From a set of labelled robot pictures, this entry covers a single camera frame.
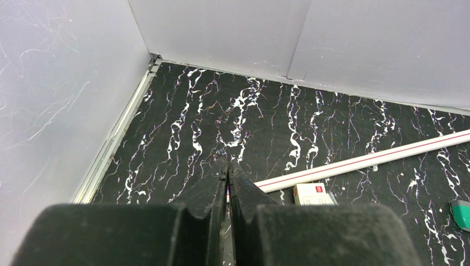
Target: red stripe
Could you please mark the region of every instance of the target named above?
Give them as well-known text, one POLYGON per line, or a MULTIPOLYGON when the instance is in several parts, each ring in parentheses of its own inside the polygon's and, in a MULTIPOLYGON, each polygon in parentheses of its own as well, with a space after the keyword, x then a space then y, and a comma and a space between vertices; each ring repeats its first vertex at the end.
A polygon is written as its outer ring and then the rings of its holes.
POLYGON ((390 155, 390 154, 396 154, 397 152, 412 150, 412 149, 416 149, 416 148, 419 148, 419 147, 422 147, 422 146, 427 146, 427 145, 431 145, 431 144, 434 144, 434 143, 439 143, 439 142, 442 142, 442 141, 451 140, 451 139, 456 139, 456 138, 458 138, 458 137, 464 137, 464 136, 468 136, 468 135, 470 135, 470 133, 467 133, 467 134, 461 135, 461 136, 450 137, 450 138, 445 139, 445 140, 437 140, 437 141, 435 141, 435 142, 430 142, 430 143, 427 143, 427 144, 423 144, 423 145, 420 145, 420 146, 415 146, 415 147, 407 148, 407 149, 400 150, 400 151, 389 152, 389 153, 387 153, 387 154, 378 155, 378 156, 375 156, 375 157, 363 159, 363 160, 361 160, 361 161, 356 161, 356 162, 347 163, 347 164, 345 164, 345 165, 335 166, 335 167, 332 167, 332 168, 320 170, 320 171, 313 172, 313 173, 306 173, 306 174, 301 175, 301 176, 295 176, 295 177, 291 177, 291 178, 289 178, 289 179, 284 179, 284 180, 272 182, 272 183, 269 183, 269 184, 260 185, 259 187, 264 187, 264 186, 267 186, 267 185, 272 185, 272 184, 284 182, 284 181, 287 181, 287 180, 292 180, 292 179, 299 178, 299 177, 304 177, 304 176, 308 176, 308 175, 313 175, 314 173, 321 173, 321 172, 328 171, 328 170, 332 170, 332 169, 336 169, 336 168, 339 168, 339 167, 343 167, 343 166, 347 166, 347 165, 353 165, 353 164, 358 163, 358 162, 364 162, 364 161, 372 160, 372 159, 375 159, 375 158, 387 156, 387 155, 390 155))

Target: white pvc rod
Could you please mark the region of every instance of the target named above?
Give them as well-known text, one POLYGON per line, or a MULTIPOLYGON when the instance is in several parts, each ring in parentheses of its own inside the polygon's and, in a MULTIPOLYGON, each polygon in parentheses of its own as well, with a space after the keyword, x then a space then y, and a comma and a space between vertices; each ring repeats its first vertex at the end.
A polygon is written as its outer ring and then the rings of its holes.
POLYGON ((300 171, 297 173, 290 173, 285 176, 256 182, 255 184, 261 188, 262 191, 268 193, 287 187, 293 187, 299 183, 308 183, 311 181, 340 175, 342 173, 379 165, 381 163, 410 157, 416 154, 423 154, 428 151, 442 149, 444 147, 457 145, 467 141, 470 141, 470 130, 452 133, 446 136, 435 137, 434 139, 423 140, 405 146, 379 151, 374 154, 368 154, 357 158, 332 163, 330 165, 324 165, 313 169, 300 171))

